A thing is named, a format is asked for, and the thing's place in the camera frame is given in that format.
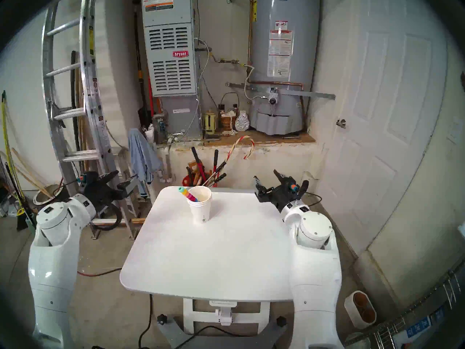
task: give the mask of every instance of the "metal bucket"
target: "metal bucket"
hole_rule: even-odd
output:
[[[45,190],[53,196],[53,192],[59,187],[58,184],[51,184],[45,186]],[[56,202],[56,201],[63,201],[69,197],[68,189],[65,186],[62,186],[56,193],[55,196],[52,198],[49,198],[47,195],[45,195],[43,192],[40,190],[35,194],[33,202],[34,205],[37,206],[37,209],[40,210],[44,206]]]

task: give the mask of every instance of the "aluminum ladder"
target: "aluminum ladder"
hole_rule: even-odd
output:
[[[94,50],[94,24],[95,24],[95,1],[82,0],[79,18],[64,25],[55,27],[55,18],[58,2],[47,9],[45,23],[42,31],[42,68],[43,68],[43,94],[46,107],[48,123],[50,125],[50,137],[59,162],[60,171],[64,183],[76,180],[73,171],[73,162],[84,160],[96,160],[100,174],[110,173],[116,170],[114,155],[110,147],[108,131],[103,116],[100,102],[99,85],[97,80],[95,50]],[[53,37],[68,28],[79,25],[79,62],[66,67],[54,69],[53,67]],[[59,108],[55,104],[55,76],[60,73],[80,69],[82,87],[84,92],[84,107]],[[63,134],[63,121],[78,116],[86,116],[95,150],[69,152]],[[118,175],[110,183],[113,188],[120,182]],[[78,192],[78,184],[68,185],[69,194]],[[130,220],[129,209],[125,200],[114,203],[121,209],[126,228],[131,240],[136,238],[137,232]],[[97,239],[100,230],[92,228],[92,238]]]

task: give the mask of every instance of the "door knob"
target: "door knob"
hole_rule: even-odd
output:
[[[342,127],[343,129],[345,129],[345,120],[344,119],[338,120],[336,122],[336,125],[338,125],[339,127]]]

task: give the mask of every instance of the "wicker basket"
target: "wicker basket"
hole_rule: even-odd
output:
[[[234,117],[220,117],[221,127],[226,131],[234,129],[234,123],[236,122],[236,116]]]

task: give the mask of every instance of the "paper cup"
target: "paper cup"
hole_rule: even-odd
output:
[[[195,186],[189,190],[198,202],[186,198],[191,208],[194,223],[202,224],[210,219],[210,207],[212,206],[212,191],[205,186]]]

